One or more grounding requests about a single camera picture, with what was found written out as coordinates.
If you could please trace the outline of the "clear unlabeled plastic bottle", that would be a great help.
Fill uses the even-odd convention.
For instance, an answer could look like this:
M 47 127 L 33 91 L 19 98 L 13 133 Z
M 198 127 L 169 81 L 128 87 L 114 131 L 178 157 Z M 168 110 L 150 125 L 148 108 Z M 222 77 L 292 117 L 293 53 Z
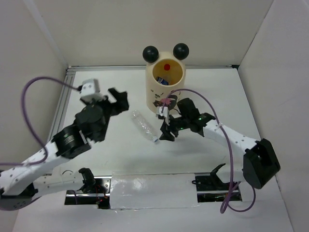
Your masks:
M 149 141 L 153 143 L 158 142 L 158 136 L 153 126 L 146 120 L 146 118 L 137 110 L 131 113 L 131 118 L 136 126 L 136 128 L 140 131 L 140 133 Z

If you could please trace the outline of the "blue label white cap bottle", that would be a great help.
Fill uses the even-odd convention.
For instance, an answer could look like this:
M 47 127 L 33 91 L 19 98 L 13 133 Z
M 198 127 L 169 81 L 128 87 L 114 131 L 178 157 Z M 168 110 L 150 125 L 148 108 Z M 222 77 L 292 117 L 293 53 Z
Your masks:
M 164 85 L 164 86 L 169 85 L 169 82 L 167 80 L 165 80 L 164 78 L 159 77 L 159 76 L 156 77 L 156 82 L 158 82 L 159 84 Z

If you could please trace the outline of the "red label water bottle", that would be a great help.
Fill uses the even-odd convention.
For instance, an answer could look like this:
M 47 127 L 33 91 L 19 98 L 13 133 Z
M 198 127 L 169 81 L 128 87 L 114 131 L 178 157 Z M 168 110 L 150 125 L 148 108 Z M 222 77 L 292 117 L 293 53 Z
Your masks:
M 165 64 L 165 65 L 164 65 L 164 70 L 165 70 L 165 71 L 170 70 L 170 65 L 169 65 L 169 64 Z

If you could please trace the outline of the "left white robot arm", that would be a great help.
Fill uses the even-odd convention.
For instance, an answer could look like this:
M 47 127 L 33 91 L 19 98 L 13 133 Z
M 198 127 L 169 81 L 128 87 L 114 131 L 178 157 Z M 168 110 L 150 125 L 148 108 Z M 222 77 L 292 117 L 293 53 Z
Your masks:
M 96 181 L 89 168 L 52 176 L 45 174 L 90 150 L 90 142 L 104 141 L 110 118 L 129 109 L 127 92 L 118 92 L 115 88 L 108 91 L 115 102 L 110 102 L 108 96 L 102 95 L 98 99 L 82 100 L 85 107 L 76 114 L 71 125 L 54 135 L 51 141 L 22 162 L 21 166 L 0 173 L 1 210 L 19 210 L 43 195 L 60 191 L 93 191 Z

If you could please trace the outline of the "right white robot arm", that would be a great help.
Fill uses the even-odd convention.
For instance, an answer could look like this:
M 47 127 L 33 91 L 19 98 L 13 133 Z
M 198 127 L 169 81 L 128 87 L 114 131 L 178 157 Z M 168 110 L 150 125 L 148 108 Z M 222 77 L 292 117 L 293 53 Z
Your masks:
M 261 189 L 280 170 L 272 143 L 247 137 L 219 123 L 215 116 L 200 113 L 193 101 L 185 98 L 177 103 L 179 117 L 173 117 L 166 106 L 159 106 L 156 115 L 163 120 L 161 140 L 174 141 L 179 132 L 189 129 L 226 147 L 232 158 L 229 164 L 219 164 L 212 172 L 211 185 L 222 189 L 230 181 L 247 182 Z

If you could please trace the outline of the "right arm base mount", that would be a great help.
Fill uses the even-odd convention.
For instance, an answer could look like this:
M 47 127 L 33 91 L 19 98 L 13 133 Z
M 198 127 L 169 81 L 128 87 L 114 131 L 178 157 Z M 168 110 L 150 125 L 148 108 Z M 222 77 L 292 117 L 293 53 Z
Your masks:
M 227 196 L 229 183 L 222 182 L 217 176 L 223 166 L 225 163 L 218 165 L 210 173 L 195 174 L 191 183 L 196 187 L 199 203 L 222 202 Z

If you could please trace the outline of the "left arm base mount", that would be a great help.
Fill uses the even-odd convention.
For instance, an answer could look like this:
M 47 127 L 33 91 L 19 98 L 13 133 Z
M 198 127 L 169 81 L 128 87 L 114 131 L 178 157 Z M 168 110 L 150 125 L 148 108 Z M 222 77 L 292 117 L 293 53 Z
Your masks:
M 97 209 L 110 209 L 111 175 L 94 176 L 95 184 L 86 192 L 67 190 L 64 205 L 91 205 Z

